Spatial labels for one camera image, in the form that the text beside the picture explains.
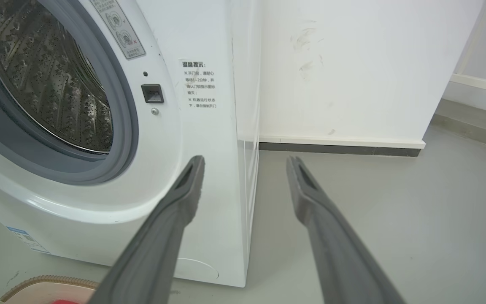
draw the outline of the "square black hole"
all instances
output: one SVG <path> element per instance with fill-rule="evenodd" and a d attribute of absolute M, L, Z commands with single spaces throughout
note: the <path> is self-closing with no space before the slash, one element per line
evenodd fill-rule
<path fill-rule="evenodd" d="M 143 84 L 142 85 L 143 98 L 147 103 L 164 103 L 162 97 L 162 90 L 160 84 Z"/>

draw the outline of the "stainless steel drum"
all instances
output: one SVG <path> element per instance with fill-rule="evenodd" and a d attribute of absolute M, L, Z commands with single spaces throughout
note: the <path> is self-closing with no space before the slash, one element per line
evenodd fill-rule
<path fill-rule="evenodd" d="M 36 0 L 0 0 L 0 79 L 48 133 L 86 152 L 110 151 L 104 89 L 71 35 Z"/>

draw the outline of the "braided brown rim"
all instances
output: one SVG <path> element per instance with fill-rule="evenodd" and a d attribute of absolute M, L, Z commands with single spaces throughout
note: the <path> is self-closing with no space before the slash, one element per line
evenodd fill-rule
<path fill-rule="evenodd" d="M 37 283 L 43 283 L 43 282 L 63 283 L 63 284 L 75 285 L 75 286 L 86 287 L 91 289 L 97 289 L 99 285 L 99 283 L 97 282 L 78 279 L 76 277 L 62 277 L 60 275 L 39 275 L 38 277 L 32 277 L 31 279 L 25 280 L 22 283 L 16 285 L 15 287 L 12 287 L 11 290 L 9 290 L 6 294 L 4 294 L 0 298 L 0 301 L 7 302 L 8 299 L 10 299 L 12 296 L 17 294 L 20 290 L 24 289 L 25 287 Z"/>

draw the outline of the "front-loading washing machine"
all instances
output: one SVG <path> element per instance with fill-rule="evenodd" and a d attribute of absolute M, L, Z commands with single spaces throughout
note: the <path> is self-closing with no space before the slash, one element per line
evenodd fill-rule
<path fill-rule="evenodd" d="M 0 0 L 0 222 L 112 265 L 202 155 L 175 276 L 243 287 L 260 19 L 258 0 Z"/>

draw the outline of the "instruction sticker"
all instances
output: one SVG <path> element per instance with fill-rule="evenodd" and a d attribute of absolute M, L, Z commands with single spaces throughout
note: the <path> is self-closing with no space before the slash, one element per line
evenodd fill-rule
<path fill-rule="evenodd" d="M 202 61 L 180 60 L 183 77 L 183 98 L 187 107 L 216 109 L 215 71 Z"/>
<path fill-rule="evenodd" d="M 10 231 L 12 231 L 22 242 L 27 244 L 31 250 L 35 250 L 38 252 L 49 253 L 43 246 L 41 246 L 29 233 L 24 230 L 16 229 L 12 227 L 7 227 Z"/>
<path fill-rule="evenodd" d="M 116 0 L 89 0 L 102 17 L 110 32 L 119 44 L 119 48 L 125 54 L 125 58 L 132 59 L 145 54 L 140 40 L 127 16 L 121 10 Z"/>

